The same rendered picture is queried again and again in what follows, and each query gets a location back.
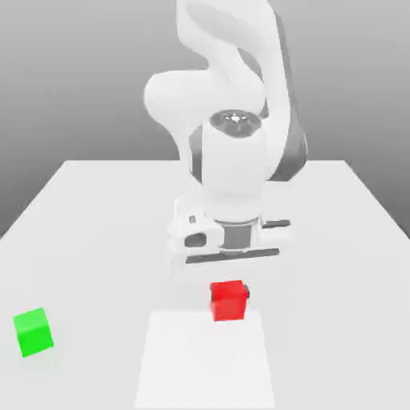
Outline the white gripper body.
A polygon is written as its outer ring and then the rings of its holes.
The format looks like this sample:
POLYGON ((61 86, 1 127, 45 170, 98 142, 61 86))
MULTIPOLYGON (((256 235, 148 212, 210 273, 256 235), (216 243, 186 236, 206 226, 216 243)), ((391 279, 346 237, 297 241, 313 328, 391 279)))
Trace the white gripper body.
POLYGON ((183 279, 195 283, 236 279, 268 281, 278 275, 280 255, 279 248, 244 251, 235 255, 193 255, 187 258, 183 279))

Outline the small red cube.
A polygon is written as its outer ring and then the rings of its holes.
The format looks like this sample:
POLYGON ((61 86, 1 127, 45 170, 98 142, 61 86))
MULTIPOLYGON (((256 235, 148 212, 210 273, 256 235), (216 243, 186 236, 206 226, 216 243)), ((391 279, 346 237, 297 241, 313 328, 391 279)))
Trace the small red cube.
POLYGON ((210 284, 211 312, 214 321, 243 320, 247 307, 242 280, 210 284))

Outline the small green cube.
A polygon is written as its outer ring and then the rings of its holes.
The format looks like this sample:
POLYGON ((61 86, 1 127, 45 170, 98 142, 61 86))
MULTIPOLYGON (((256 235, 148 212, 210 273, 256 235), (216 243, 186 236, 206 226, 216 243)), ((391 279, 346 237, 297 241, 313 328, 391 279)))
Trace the small green cube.
POLYGON ((22 357, 43 352, 54 346, 43 307, 14 316, 13 323, 22 357))

